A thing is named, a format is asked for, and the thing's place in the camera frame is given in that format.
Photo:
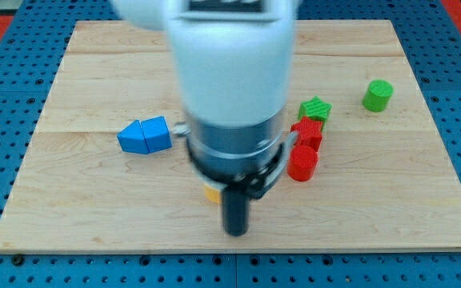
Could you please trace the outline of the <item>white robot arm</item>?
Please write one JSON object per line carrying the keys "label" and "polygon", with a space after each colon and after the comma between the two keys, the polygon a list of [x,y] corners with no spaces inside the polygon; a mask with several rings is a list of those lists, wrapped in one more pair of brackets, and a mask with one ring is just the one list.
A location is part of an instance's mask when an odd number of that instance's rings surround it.
{"label": "white robot arm", "polygon": [[298,135],[283,133],[296,1],[114,0],[115,13],[167,36],[199,175],[220,191],[222,226],[247,232],[251,201],[279,180]]}

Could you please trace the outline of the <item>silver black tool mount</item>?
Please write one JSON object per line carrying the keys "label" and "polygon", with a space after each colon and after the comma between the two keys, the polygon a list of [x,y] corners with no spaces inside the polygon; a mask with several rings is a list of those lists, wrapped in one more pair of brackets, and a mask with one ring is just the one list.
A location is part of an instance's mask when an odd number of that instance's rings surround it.
{"label": "silver black tool mount", "polygon": [[220,190],[235,189],[262,198],[281,178],[298,140],[283,130],[283,112],[267,120],[239,126],[218,126],[186,114],[171,129],[186,139],[186,150],[198,176]]}

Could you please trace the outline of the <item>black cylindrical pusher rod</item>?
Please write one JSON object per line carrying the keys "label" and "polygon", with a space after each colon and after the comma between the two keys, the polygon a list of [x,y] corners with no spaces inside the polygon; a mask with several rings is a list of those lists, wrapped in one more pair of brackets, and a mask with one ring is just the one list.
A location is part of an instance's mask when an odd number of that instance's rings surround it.
{"label": "black cylindrical pusher rod", "polygon": [[222,191],[222,226],[227,234],[238,237],[249,228],[250,198],[237,186]]}

